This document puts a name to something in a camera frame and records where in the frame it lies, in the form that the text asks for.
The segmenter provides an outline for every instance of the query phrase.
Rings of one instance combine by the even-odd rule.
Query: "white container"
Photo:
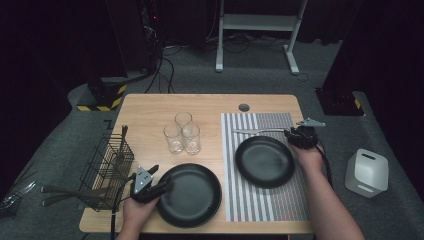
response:
[[[349,159],[346,169],[347,189],[372,198],[386,191],[389,183],[387,159],[365,149],[358,149]]]

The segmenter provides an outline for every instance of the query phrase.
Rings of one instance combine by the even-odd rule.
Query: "tongs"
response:
[[[62,200],[71,198],[71,197],[77,197],[80,199],[98,199],[101,200],[104,198],[103,195],[109,188],[100,188],[100,189],[94,189],[94,190],[88,190],[88,191],[77,191],[62,187],[56,187],[51,185],[45,185],[41,188],[42,193],[62,193],[62,195],[48,197],[41,202],[41,205],[43,207],[48,207],[52,204],[55,204],[57,202],[60,202]]]
[[[297,122],[296,124],[303,127],[325,127],[325,123],[315,121],[311,118],[307,118],[305,120]],[[236,132],[236,133],[252,134],[252,135],[256,135],[261,132],[284,132],[284,131],[290,132],[290,129],[288,128],[233,129],[233,132]]]
[[[233,132],[256,135],[261,132],[284,132],[287,128],[265,128],[265,129],[233,129]]]

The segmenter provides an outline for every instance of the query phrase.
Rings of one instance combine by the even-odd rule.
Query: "gray carpet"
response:
[[[237,51],[242,46],[226,44]],[[194,48],[170,48],[164,55],[175,67],[173,89],[176,93],[257,93],[292,94],[298,98],[303,116],[325,122],[318,129],[333,171],[336,193],[346,204],[368,239],[424,239],[424,207],[415,189],[385,140],[364,93],[355,92],[366,116],[341,117],[323,114],[315,87],[321,87],[339,44],[322,46],[297,43],[294,54],[300,71],[293,76],[281,52],[281,44],[251,46],[241,53],[224,52],[224,72],[215,73],[216,51]],[[171,76],[169,63],[163,62],[160,80],[156,79],[149,93],[167,91],[165,77]],[[125,94],[144,93],[152,77],[128,84]],[[80,112],[76,110],[86,86],[69,93],[74,110],[49,135],[28,164],[28,173],[35,172],[17,188],[36,181],[36,187],[26,194],[15,217],[0,219],[1,239],[81,239],[79,230],[82,205],[69,199],[48,208],[40,205],[46,195],[40,193],[45,184],[78,189],[80,175],[94,146],[108,123],[115,122],[119,108],[111,112]],[[376,152],[389,161],[389,189],[368,199],[347,190],[344,177],[347,161],[358,148]],[[86,239],[108,239],[109,234],[89,234]],[[292,239],[312,239],[311,235],[296,235]]]

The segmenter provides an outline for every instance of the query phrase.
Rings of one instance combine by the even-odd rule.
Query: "wooden table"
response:
[[[225,198],[225,178],[222,150],[221,113],[237,113],[240,104],[248,104],[252,113],[289,112],[293,122],[303,120],[296,97],[292,95],[245,94],[129,94],[122,104],[113,133],[120,134],[121,126],[128,125],[126,140],[135,160],[130,173],[137,166],[150,169],[159,164],[153,185],[172,167],[182,163],[197,163],[212,170],[220,180]],[[178,112],[187,111],[200,127],[201,151],[196,155],[186,152],[171,154],[163,136],[163,127],[174,121]],[[128,195],[129,183],[123,196]],[[296,234],[312,233],[309,221],[226,222],[225,200],[216,215],[206,224],[190,229],[176,228],[154,212],[142,232],[150,233],[230,233],[230,234]],[[84,232],[110,232],[111,211],[84,210],[80,229]],[[122,227],[122,211],[117,214],[116,231]]]

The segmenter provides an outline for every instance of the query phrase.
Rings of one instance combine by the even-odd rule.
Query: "human hand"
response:
[[[124,223],[118,239],[138,239],[138,237],[133,238],[133,236],[140,234],[141,228],[150,217],[158,201],[159,197],[146,204],[139,203],[132,198],[125,200]]]
[[[316,149],[315,147],[311,149],[301,149],[292,144],[290,144],[290,147],[296,152],[297,160],[299,161],[304,171],[321,172],[323,159],[318,149]],[[317,147],[323,152],[321,146],[317,145]]]

